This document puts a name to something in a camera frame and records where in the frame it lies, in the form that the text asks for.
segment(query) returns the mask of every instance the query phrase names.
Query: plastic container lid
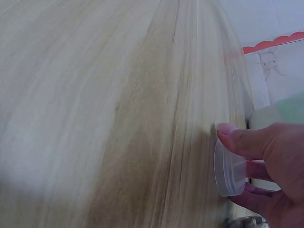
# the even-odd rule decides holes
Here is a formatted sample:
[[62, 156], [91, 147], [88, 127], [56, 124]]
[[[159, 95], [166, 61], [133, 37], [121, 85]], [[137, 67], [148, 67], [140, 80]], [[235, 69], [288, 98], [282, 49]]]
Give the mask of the plastic container lid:
[[221, 196], [241, 195], [246, 183], [246, 159], [230, 152], [218, 140], [214, 151], [214, 175]]

